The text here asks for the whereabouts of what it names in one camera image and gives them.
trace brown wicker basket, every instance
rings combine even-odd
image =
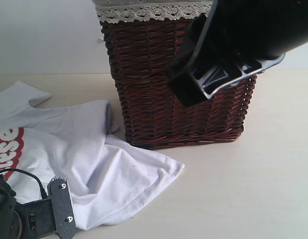
[[[100,22],[119,94],[126,140],[148,149],[235,141],[256,77],[185,108],[169,90],[165,69],[192,20]]]

